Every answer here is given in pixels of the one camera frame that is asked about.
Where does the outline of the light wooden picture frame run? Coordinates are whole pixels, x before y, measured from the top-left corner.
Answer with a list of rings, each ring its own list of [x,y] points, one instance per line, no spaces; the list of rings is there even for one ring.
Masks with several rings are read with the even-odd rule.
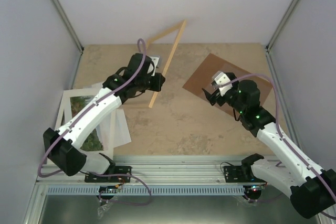
[[[168,54],[168,56],[164,59],[165,60],[165,65],[164,65],[164,68],[161,72],[161,74],[165,77],[166,74],[167,74],[167,71],[169,69],[169,66],[171,64],[171,61],[173,59],[173,56],[175,54],[175,51],[178,47],[178,44],[181,40],[181,37],[183,35],[183,32],[185,30],[185,27],[186,27],[186,23],[187,23],[187,20],[184,19],[180,22],[178,22],[177,24],[159,32],[158,34],[156,34],[155,36],[152,36],[150,37],[149,39],[147,39],[146,41],[146,46],[145,48],[148,49],[150,47],[150,44],[154,43],[155,41],[173,33],[173,32],[177,32],[176,36],[175,36],[175,39],[174,39],[174,42],[172,43],[172,47],[171,47],[171,50]],[[137,102],[137,103],[125,103],[124,104],[124,107],[125,108],[130,108],[130,109],[151,109],[153,108],[154,106],[154,103],[156,101],[158,97],[158,92],[154,92],[152,94],[152,97],[151,97],[151,100],[149,102]]]

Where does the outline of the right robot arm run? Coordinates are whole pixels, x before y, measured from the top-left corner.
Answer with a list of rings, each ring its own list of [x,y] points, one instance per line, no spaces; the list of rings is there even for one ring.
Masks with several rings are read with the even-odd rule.
[[[264,180],[284,195],[302,217],[309,219],[335,205],[335,171],[312,161],[281,129],[277,115],[260,104],[257,83],[218,72],[213,77],[213,93],[204,91],[211,105],[229,105],[239,113],[238,121],[254,137],[267,145],[284,168],[271,165],[261,155],[241,162],[241,176],[248,182]]]

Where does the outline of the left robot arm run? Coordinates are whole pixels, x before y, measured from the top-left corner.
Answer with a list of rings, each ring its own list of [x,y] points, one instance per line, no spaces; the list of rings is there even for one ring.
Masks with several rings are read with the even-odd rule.
[[[114,162],[103,153],[81,150],[89,134],[128,99],[150,90],[160,92],[165,77],[157,72],[158,56],[134,54],[126,67],[121,67],[102,84],[92,100],[60,128],[43,133],[44,158],[50,159],[67,176],[79,172],[94,173],[104,182],[114,178]]]

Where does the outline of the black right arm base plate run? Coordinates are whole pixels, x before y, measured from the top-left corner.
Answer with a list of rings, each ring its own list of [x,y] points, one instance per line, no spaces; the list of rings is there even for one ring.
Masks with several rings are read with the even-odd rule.
[[[241,166],[224,166],[223,172],[227,183],[265,183],[262,179],[245,175]]]

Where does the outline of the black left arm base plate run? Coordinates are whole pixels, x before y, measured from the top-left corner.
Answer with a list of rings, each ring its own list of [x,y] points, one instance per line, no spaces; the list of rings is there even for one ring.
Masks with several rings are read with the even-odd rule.
[[[98,176],[93,173],[86,173],[84,181],[86,183],[118,183],[125,184],[130,182],[132,167],[131,166],[114,166],[108,168],[107,171]]]

